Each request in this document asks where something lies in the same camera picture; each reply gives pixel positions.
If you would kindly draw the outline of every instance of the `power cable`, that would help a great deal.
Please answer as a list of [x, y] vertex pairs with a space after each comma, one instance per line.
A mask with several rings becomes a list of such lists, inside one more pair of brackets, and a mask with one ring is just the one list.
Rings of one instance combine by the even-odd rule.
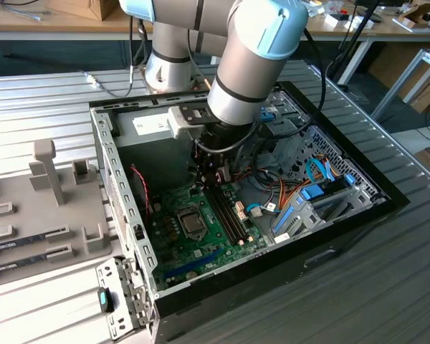
[[23, 2], [23, 3], [21, 3], [21, 4], [11, 4], [11, 3], [9, 3], [9, 2], [1, 2], [1, 1], [0, 1], [0, 4], [1, 4], [1, 5], [7, 5], [7, 6], [24, 6], [24, 5], [30, 5], [30, 4], [33, 4], [34, 2], [38, 2], [38, 1], [40, 1], [40, 0], [32, 0], [32, 1], [28, 1], [28, 2]]
[[[321, 94], [320, 94], [320, 102], [319, 105], [316, 109], [316, 113], [319, 113], [322, 108], [323, 105], [325, 103], [325, 96], [326, 96], [326, 77], [325, 77], [325, 73], [323, 70], [323, 63], [322, 63], [322, 58], [320, 56], [320, 53], [318, 51], [317, 45], [315, 44], [314, 40], [312, 39], [311, 34], [309, 33], [309, 31], [307, 29], [304, 30], [304, 35], [306, 36], [307, 40], [309, 41], [309, 43], [311, 44], [312, 50], [314, 51], [315, 57], [317, 59], [317, 63], [318, 63], [318, 69], [320, 70], [320, 78], [322, 81], [322, 89], [321, 89]], [[289, 133], [289, 134], [284, 134], [284, 135], [273, 135], [270, 136], [268, 138], [263, 138], [255, 147], [255, 149], [252, 152], [252, 162], [251, 162], [251, 166], [252, 166], [252, 173], [254, 178], [257, 180], [258, 183], [260, 184], [266, 184], [266, 183], [270, 183], [270, 180], [262, 178], [259, 174], [258, 171], [258, 155], [259, 152], [261, 152], [261, 150], [263, 149], [263, 147], [266, 145], [266, 143], [268, 141], [276, 141], [276, 140], [281, 140], [283, 138], [290, 138], [294, 135], [297, 135], [298, 133], [301, 133], [302, 131], [306, 130], [310, 125], [312, 124], [312, 115], [311, 115], [311, 119], [308, 120], [306, 123], [304, 123], [300, 128], [298, 128], [297, 130]]]
[[343, 54], [342, 54], [343, 47], [344, 47], [345, 41], [347, 40], [347, 37], [349, 35], [350, 28], [352, 27], [352, 23], [353, 23], [353, 20], [355, 18], [355, 15], [357, 14], [357, 6], [358, 5], [355, 4], [355, 7], [353, 8], [352, 19], [350, 20], [349, 27], [347, 29], [347, 32], [345, 33], [343, 40], [341, 41], [341, 43], [338, 46], [338, 52], [336, 53], [335, 58], [328, 64], [328, 66], [325, 69], [325, 76], [328, 76], [328, 70], [330, 70], [331, 66], [333, 66], [336, 63], [336, 61], [338, 61], [343, 56]]
[[250, 129], [250, 131], [241, 140], [222, 149], [210, 149], [206, 147], [198, 138], [194, 142], [201, 150], [203, 150], [206, 153], [210, 153], [210, 154], [228, 153], [229, 151], [232, 151], [240, 147], [244, 143], [246, 143], [258, 131], [260, 125], [261, 125], [261, 122], [258, 120], [255, 124], [253, 124], [252, 129]]
[[82, 72], [84, 76], [86, 76], [86, 80], [90, 82], [92, 85], [94, 85], [96, 88], [100, 88], [102, 91], [108, 93], [112, 97], [115, 98], [125, 98], [129, 96], [130, 91], [132, 90], [132, 86], [134, 83], [134, 57], [133, 57], [133, 17], [130, 17], [129, 19], [129, 61], [130, 61], [130, 68], [129, 68], [129, 88], [125, 95], [116, 95], [112, 91], [108, 90], [104, 85], [102, 85], [100, 82], [98, 82], [95, 77], [93, 77], [88, 72]]
[[197, 71], [199, 72], [199, 74], [202, 75], [202, 77], [204, 78], [204, 84], [206, 84], [207, 88], [210, 90], [212, 88], [212, 84], [210, 83], [209, 79], [207, 79], [206, 75], [202, 72], [201, 68], [199, 68], [196, 61], [194, 61], [193, 53], [191, 52], [191, 45], [190, 45], [190, 39], [189, 39], [189, 29], [186, 33], [186, 43], [187, 43], [187, 47], [188, 47], [189, 59], [193, 63], [194, 68], [196, 68]]
[[429, 86], [430, 86], [430, 82], [414, 98], [410, 99], [400, 110], [396, 111], [395, 113], [393, 113], [392, 115], [388, 116], [387, 118], [379, 121], [379, 124], [383, 124], [383, 123], [391, 120], [392, 118], [394, 118], [395, 116], [397, 116], [398, 114], [400, 114], [408, 105], [411, 105], [414, 102], [416, 102], [417, 100], [419, 100], [420, 98], [423, 98], [426, 95], [430, 94], [430, 90], [427, 93], [424, 93], [425, 90], [427, 88], [429, 88]]

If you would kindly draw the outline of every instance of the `chip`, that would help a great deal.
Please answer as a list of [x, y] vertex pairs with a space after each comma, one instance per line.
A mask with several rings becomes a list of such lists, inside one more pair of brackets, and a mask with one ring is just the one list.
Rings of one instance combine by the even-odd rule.
[[183, 229], [188, 233], [193, 233], [194, 231], [200, 231], [204, 229], [204, 223], [199, 218], [199, 213], [192, 213], [181, 217], [183, 223]]
[[209, 231], [198, 206], [181, 209], [177, 213], [185, 237], [201, 241]]

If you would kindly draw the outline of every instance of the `metal bracket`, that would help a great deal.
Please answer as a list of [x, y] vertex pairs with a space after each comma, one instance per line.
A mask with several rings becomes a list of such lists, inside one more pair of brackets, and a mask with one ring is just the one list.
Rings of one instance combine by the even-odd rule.
[[220, 120], [207, 110], [206, 102], [181, 104], [180, 111], [189, 125], [220, 123]]
[[112, 295], [113, 312], [107, 315], [112, 340], [145, 326], [151, 321], [151, 304], [133, 259], [111, 258], [96, 268], [99, 286]]

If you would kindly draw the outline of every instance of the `floor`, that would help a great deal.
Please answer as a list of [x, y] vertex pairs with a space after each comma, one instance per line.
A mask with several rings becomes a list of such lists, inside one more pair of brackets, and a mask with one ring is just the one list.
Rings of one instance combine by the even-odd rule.
[[[322, 56], [332, 56], [328, 52], [336, 52], [334, 42], [318, 42]], [[0, 42], [0, 76], [32, 75], [58, 72], [74, 72], [78, 70], [114, 70], [127, 67], [128, 45], [126, 42]], [[307, 63], [315, 63], [312, 50], [307, 42], [302, 42], [293, 54], [293, 59], [303, 59]], [[196, 57], [200, 64], [210, 63], [210, 57]], [[365, 111], [371, 113], [388, 88], [369, 74], [355, 74], [350, 81], [348, 94]], [[400, 98], [396, 98], [385, 112], [383, 118], [392, 114], [390, 120], [383, 125], [390, 133], [402, 132], [425, 126], [424, 116], [412, 107], [404, 108]]]

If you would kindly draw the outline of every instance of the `table leg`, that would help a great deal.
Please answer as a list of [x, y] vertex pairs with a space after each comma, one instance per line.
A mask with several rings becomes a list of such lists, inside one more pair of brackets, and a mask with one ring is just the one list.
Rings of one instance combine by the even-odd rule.
[[419, 79], [419, 81], [411, 88], [411, 90], [408, 92], [408, 94], [403, 98], [403, 102], [408, 104], [415, 96], [416, 93], [422, 89], [424, 84], [427, 82], [427, 80], [430, 78], [430, 68], [422, 75], [422, 77]]
[[352, 59], [350, 59], [349, 64], [345, 68], [343, 75], [341, 75], [341, 78], [338, 81], [338, 85], [346, 85], [349, 83], [349, 80], [351, 79], [353, 73], [355, 73], [355, 71], [357, 70], [366, 53], [370, 49], [372, 43], [373, 42], [370, 40], [366, 40], [360, 43], [357, 48], [357, 51], [352, 56]]
[[386, 108], [392, 102], [392, 99], [397, 95], [398, 91], [404, 86], [406, 81], [408, 81], [411, 74], [416, 70], [417, 66], [422, 62], [422, 57], [424, 57], [425, 51], [420, 50], [417, 55], [413, 58], [411, 63], [406, 67], [403, 73], [401, 73], [400, 77], [393, 84], [392, 88], [387, 92], [386, 96], [381, 100], [376, 109], [374, 109], [371, 117], [375, 120], [379, 118]]

